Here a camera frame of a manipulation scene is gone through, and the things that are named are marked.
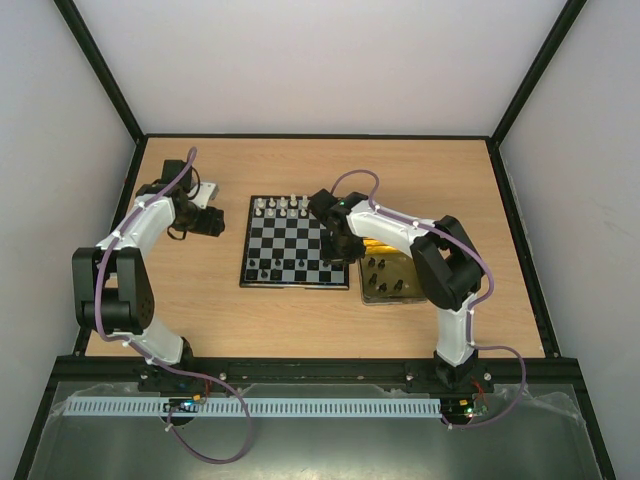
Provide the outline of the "gold metal tin tray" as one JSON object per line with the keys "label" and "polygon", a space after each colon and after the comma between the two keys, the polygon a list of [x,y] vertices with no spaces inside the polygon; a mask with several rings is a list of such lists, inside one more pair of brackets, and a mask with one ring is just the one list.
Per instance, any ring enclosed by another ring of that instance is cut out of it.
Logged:
{"label": "gold metal tin tray", "polygon": [[[365,305],[390,305],[426,303],[427,298],[418,280],[414,262],[411,257],[401,251],[371,238],[364,239],[365,256],[358,260],[361,298]],[[374,267],[368,266],[369,259],[376,260]],[[379,269],[379,262],[385,259],[386,267]],[[377,282],[369,284],[372,274],[377,274]],[[394,285],[398,280],[404,282],[401,291],[395,291]],[[387,291],[380,292],[379,286],[387,284]]]}

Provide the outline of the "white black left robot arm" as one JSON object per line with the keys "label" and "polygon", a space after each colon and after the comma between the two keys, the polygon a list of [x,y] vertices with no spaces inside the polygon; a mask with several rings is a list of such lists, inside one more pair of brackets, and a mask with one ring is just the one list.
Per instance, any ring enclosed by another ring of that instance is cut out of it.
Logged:
{"label": "white black left robot arm", "polygon": [[217,237],[225,230],[224,211],[209,204],[219,187],[194,169],[195,147],[185,160],[167,160],[161,176],[144,184],[112,232],[72,256],[75,315],[79,326],[105,342],[120,342],[150,365],[182,369],[193,353],[155,313],[145,257],[161,235],[182,241],[189,234]]}

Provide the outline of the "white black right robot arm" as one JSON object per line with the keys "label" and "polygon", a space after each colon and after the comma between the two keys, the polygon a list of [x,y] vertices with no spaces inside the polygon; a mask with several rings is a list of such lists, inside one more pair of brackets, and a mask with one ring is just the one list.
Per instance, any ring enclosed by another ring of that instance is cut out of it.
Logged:
{"label": "white black right robot arm", "polygon": [[451,216],[417,219],[358,192],[338,198],[325,189],[309,198],[309,210],[326,229],[321,234],[321,259],[326,262],[353,264],[364,258],[366,238],[412,259],[418,285],[437,310],[437,382],[450,392],[466,385],[477,362],[473,309],[485,272],[460,222]]}

